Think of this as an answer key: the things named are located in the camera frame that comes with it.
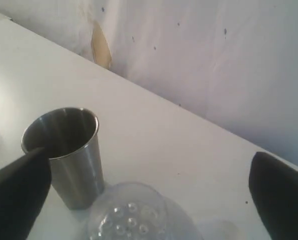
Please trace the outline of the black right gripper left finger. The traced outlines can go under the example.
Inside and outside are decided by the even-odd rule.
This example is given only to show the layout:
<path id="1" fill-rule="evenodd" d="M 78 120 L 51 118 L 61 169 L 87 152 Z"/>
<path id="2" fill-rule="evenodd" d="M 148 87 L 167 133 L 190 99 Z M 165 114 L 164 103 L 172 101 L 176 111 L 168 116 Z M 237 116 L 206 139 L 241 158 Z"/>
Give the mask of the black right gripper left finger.
<path id="1" fill-rule="evenodd" d="M 0 169 L 0 240 L 25 240 L 51 187 L 44 148 L 36 148 Z"/>

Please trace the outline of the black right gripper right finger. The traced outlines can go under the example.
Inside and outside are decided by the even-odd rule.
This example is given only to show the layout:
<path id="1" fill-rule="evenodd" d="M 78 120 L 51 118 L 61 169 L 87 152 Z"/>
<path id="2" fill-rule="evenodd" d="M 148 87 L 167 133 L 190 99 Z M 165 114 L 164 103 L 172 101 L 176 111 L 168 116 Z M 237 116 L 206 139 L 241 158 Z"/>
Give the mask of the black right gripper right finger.
<path id="1" fill-rule="evenodd" d="M 251 162 L 248 187 L 273 240 L 298 240 L 298 171 L 266 152 Z"/>

